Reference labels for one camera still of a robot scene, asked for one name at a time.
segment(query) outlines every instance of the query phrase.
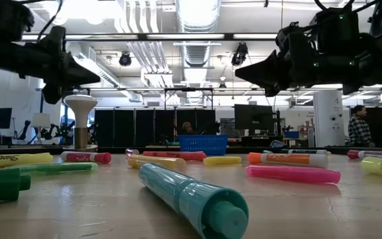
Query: desk lamp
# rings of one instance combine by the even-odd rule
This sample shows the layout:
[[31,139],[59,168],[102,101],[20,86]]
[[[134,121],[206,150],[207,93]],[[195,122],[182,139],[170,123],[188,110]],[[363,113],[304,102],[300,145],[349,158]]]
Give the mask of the desk lamp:
[[64,103],[75,115],[74,148],[88,148],[88,114],[97,105],[97,100],[87,95],[71,95],[64,98]]
[[38,138],[38,144],[42,144],[40,131],[42,128],[50,127],[51,120],[49,114],[43,113],[35,113],[33,115],[31,126],[34,128],[38,128],[38,133],[36,137]]

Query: blue basket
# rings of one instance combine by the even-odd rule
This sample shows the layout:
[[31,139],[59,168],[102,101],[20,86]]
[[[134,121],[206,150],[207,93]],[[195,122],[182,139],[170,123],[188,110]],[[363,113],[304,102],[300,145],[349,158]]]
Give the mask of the blue basket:
[[225,155],[228,135],[179,135],[181,151],[203,151],[206,155]]

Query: table surface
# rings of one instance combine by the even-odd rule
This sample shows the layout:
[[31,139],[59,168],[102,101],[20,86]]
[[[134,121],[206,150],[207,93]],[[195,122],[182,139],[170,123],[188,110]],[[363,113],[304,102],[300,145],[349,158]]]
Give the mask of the table surface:
[[[243,238],[382,238],[382,176],[366,175],[359,161],[331,156],[329,168],[342,173],[337,186],[246,177],[245,165],[191,162],[186,172],[245,197]],[[137,173],[114,155],[97,173],[34,177],[18,201],[0,202],[0,239],[198,238]]]

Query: white column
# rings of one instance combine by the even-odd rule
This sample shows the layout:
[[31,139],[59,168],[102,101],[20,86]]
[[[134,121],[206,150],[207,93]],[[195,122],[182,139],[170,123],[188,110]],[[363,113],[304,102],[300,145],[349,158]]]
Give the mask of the white column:
[[345,145],[342,92],[315,92],[313,100],[316,146]]

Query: person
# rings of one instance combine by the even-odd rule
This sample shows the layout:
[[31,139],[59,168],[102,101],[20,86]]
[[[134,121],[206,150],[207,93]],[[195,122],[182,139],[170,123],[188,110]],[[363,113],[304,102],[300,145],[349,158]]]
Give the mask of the person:
[[365,106],[355,106],[355,111],[356,113],[350,118],[348,127],[350,145],[354,147],[375,147],[368,123],[364,120],[367,114]]
[[185,122],[181,127],[181,134],[193,134],[190,122]]

